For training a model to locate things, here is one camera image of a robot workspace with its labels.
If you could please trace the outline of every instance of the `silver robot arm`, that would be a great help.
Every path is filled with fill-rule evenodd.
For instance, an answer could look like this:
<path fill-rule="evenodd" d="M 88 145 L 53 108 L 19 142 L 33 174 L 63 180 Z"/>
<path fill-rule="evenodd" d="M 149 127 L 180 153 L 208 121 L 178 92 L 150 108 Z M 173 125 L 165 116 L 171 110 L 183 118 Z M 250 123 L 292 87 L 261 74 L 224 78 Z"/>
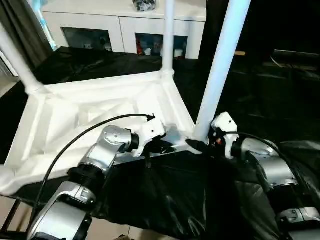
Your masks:
<path fill-rule="evenodd" d="M 166 134 L 162 122 L 154 118 L 132 133 L 115 125 L 106 126 L 77 167 L 63 182 L 33 221 L 27 240 L 85 240 L 92 222 L 92 208 L 117 154 L 140 157 L 147 143 Z"/>
<path fill-rule="evenodd" d="M 187 143 L 209 155 L 223 155 L 226 159 L 238 157 L 246 162 L 250 159 L 256 167 L 258 179 L 274 210 L 277 225 L 284 233 L 284 239 L 320 239 L 320 214 L 316 204 L 310 195 L 303 192 L 301 182 L 277 153 L 277 146 L 252 137 L 238 139 L 239 134 L 234 120 L 224 112 L 211 123 L 208 145 L 193 139 L 188 139 Z"/>

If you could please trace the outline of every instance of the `black plastic sheet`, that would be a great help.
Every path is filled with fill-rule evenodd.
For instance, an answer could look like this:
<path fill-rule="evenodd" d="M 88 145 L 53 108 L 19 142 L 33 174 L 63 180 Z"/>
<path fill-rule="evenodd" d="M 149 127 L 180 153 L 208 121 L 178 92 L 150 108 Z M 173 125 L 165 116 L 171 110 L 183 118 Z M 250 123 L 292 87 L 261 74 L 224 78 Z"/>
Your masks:
<path fill-rule="evenodd" d="M 320 206 L 320 78 L 309 72 L 253 66 L 234 59 L 217 114 L 229 112 L 241 132 L 275 142 L 292 159 Z M 196 121 L 210 61 L 175 60 L 174 81 Z M 160 57 L 61 48 L 35 72 L 44 84 L 158 71 Z M 0 98 L 4 162 L 27 96 L 17 84 Z M 45 204 L 65 178 L 50 181 Z M 280 239 L 274 213 L 254 169 L 239 159 L 175 153 L 116 166 L 93 216 L 178 239 Z M 32 204 L 39 183 L 14 196 Z"/>

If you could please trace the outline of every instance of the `tile floor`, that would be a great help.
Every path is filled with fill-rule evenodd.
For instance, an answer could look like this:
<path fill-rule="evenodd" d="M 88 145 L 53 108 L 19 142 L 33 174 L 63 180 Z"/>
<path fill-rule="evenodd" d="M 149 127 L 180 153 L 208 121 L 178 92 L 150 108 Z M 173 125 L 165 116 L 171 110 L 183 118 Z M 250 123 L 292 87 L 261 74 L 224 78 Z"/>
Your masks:
<path fill-rule="evenodd" d="M 15 200 L 0 196 L 0 226 L 4 224 L 10 209 Z M 27 229 L 29 218 L 31 215 L 31 207 L 21 203 L 10 226 L 9 231 L 24 232 Z M 128 225 L 118 225 L 106 220 L 96 219 L 92 220 L 88 232 L 88 240 L 114 240 L 121 235 L 129 236 L 133 240 L 174 240 L 174 238 L 161 235 L 150 230 L 143 230 L 137 227 Z"/>
<path fill-rule="evenodd" d="M 0 98 L 19 81 L 18 77 L 0 76 Z"/>

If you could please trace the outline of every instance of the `wire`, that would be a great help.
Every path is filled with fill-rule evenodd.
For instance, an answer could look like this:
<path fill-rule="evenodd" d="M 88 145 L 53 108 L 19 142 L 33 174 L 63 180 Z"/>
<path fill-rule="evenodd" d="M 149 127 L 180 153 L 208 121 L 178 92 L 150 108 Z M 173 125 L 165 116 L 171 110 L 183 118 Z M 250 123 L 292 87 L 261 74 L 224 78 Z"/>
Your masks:
<path fill-rule="evenodd" d="M 80 139 L 82 136 L 84 136 L 85 134 L 87 134 L 88 132 L 104 125 L 104 124 L 107 124 L 107 123 L 110 123 L 112 121 L 115 121 L 115 120 L 118 120 L 118 119 L 124 119 L 124 118 L 129 118 L 129 117 L 146 117 L 147 120 L 152 120 L 155 118 L 155 116 L 151 116 L 151 115 L 147 115 L 147 114 L 138 114 L 138 113 L 134 113 L 134 114 L 126 114 L 126 115 L 121 115 L 121 116 L 116 116 L 116 117 L 113 117 L 113 118 L 110 118 L 108 120 L 105 120 L 105 121 L 102 121 L 90 128 L 88 128 L 87 130 L 83 131 L 82 133 L 80 133 L 78 136 L 76 136 L 71 142 L 69 142 L 59 153 L 58 155 L 55 157 L 55 159 L 53 160 L 53 162 L 51 163 L 50 167 L 48 168 L 44 178 L 43 178 L 43 181 L 42 181 L 42 184 L 41 184 L 41 187 L 40 187 L 40 190 L 38 192 L 38 195 L 36 196 L 36 199 L 35 199 L 35 202 L 34 202 L 34 206 L 33 206 L 33 209 L 32 209 L 32 212 L 31 212 L 31 217 L 30 217 L 30 221 L 29 221 L 29 224 L 28 224 L 28 228 L 27 228 L 27 231 L 30 229 L 31 227 L 31 224 L 32 222 L 34 221 L 34 218 L 36 216 L 36 213 L 37 213 L 37 208 L 39 206 L 39 202 L 40 202 L 40 199 L 41 199 L 41 196 L 43 194 L 43 191 L 47 185 L 47 182 L 48 182 L 48 179 L 49 179 L 49 175 L 52 171 L 52 169 L 54 168 L 55 164 L 57 163 L 57 161 L 59 160 L 59 158 L 62 156 L 62 154 L 64 154 L 64 152 L 72 145 L 74 144 L 78 139 Z"/>
<path fill-rule="evenodd" d="M 279 63 L 277 63 L 276 60 L 274 60 L 274 58 L 271 55 L 270 55 L 270 58 L 275 65 L 277 65 L 280 68 L 284 68 L 284 66 L 281 66 Z"/>
<path fill-rule="evenodd" d="M 272 143 L 268 142 L 267 140 L 265 140 L 265 139 L 263 139 L 261 137 L 258 137 L 258 136 L 255 136 L 255 135 L 252 135 L 252 134 L 249 134 L 249 133 L 246 133 L 246 132 L 224 131 L 224 132 L 222 132 L 222 134 L 224 134 L 224 135 L 227 135 L 227 134 L 238 134 L 240 136 L 256 139 L 256 140 L 266 144 L 268 147 L 272 148 L 279 155 L 279 157 L 281 157 L 286 162 L 286 164 L 288 164 L 289 168 L 292 170 L 293 175 L 297 179 L 298 183 L 301 184 L 302 186 L 306 186 L 305 181 L 303 180 L 303 178 L 296 171 L 296 169 L 294 167 L 292 167 L 291 161 L 276 146 L 274 146 Z"/>

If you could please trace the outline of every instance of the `white pole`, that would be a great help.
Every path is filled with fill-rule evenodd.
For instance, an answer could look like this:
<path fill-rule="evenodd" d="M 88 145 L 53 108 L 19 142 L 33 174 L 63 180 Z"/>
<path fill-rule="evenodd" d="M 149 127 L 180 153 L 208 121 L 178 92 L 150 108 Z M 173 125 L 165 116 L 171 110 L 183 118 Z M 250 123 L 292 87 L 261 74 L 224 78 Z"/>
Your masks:
<path fill-rule="evenodd" d="M 208 143 L 210 123 L 215 117 L 220 96 L 234 58 L 251 0 L 230 0 L 215 51 L 208 82 L 193 137 Z"/>
<path fill-rule="evenodd" d="M 0 22 L 0 49 L 18 73 L 27 94 L 41 89 L 43 85 L 37 81 L 23 57 L 17 50 L 11 37 Z"/>
<path fill-rule="evenodd" d="M 162 72 L 173 75 L 175 0 L 165 0 L 164 35 L 162 48 Z"/>

